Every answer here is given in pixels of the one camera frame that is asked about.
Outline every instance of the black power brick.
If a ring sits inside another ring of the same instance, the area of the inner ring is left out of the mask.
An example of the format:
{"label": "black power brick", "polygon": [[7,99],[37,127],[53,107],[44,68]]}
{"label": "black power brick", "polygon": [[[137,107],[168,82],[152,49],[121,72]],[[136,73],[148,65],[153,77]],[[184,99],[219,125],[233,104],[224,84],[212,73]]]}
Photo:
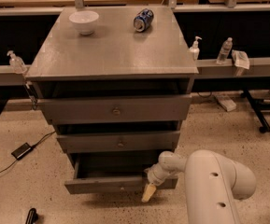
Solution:
{"label": "black power brick", "polygon": [[28,143],[24,143],[22,146],[15,149],[11,154],[19,161],[32,150],[33,148]]}

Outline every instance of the cabinet top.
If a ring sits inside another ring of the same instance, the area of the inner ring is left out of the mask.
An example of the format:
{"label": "cabinet top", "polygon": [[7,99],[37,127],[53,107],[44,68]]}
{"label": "cabinet top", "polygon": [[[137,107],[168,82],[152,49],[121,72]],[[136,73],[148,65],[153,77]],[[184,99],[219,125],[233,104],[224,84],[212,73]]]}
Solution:
{"label": "cabinet top", "polygon": [[197,73],[196,65],[169,7],[148,7],[150,28],[134,29],[144,7],[85,7],[99,14],[95,32],[81,35],[69,21],[76,11],[60,14],[29,69],[28,80],[76,80],[179,77]]}

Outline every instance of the can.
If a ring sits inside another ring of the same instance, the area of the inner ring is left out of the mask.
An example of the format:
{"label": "can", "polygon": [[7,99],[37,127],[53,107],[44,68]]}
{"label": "can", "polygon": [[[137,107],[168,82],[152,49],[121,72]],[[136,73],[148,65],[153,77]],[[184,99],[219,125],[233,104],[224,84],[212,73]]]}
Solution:
{"label": "can", "polygon": [[154,14],[150,9],[143,9],[141,10],[134,19],[134,28],[138,32],[146,31],[153,21]]}

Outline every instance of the floor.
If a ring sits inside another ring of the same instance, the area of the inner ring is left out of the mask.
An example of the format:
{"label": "floor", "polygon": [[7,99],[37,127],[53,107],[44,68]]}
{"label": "floor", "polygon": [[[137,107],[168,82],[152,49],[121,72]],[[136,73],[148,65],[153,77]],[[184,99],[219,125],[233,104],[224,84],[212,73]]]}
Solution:
{"label": "floor", "polygon": [[[259,132],[260,123],[245,100],[234,97],[237,108],[232,112],[212,96],[195,100],[176,153],[188,156],[209,149],[247,165],[256,175],[257,189],[249,199],[235,201],[241,223],[270,224],[270,133]],[[39,110],[20,102],[10,102],[0,116],[0,171],[14,161],[16,147],[32,145],[53,131]],[[270,123],[270,113],[266,118]],[[32,207],[39,224],[188,223],[183,174],[176,189],[158,190],[149,203],[140,202],[141,192],[70,195],[64,181],[72,174],[54,134],[0,174],[0,224],[24,224]]]}

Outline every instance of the white bottle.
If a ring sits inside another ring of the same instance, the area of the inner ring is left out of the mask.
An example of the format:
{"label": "white bottle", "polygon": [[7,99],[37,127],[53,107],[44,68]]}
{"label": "white bottle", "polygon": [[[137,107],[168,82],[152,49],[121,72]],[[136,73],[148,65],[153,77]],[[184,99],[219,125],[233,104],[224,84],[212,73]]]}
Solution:
{"label": "white bottle", "polygon": [[220,53],[219,53],[219,56],[217,58],[217,63],[218,64],[223,64],[225,63],[229,53],[230,53],[230,50],[232,48],[232,38],[231,37],[228,37],[228,39],[226,41],[223,42],[221,48],[220,48]]}
{"label": "white bottle", "polygon": [[190,53],[192,54],[192,58],[196,61],[198,59],[200,49],[198,48],[198,39],[202,40],[201,37],[196,36],[192,46],[190,47]]}
{"label": "white bottle", "polygon": [[21,57],[16,56],[13,50],[7,52],[7,56],[10,56],[10,65],[13,68],[16,74],[24,74],[27,71],[27,68]]}

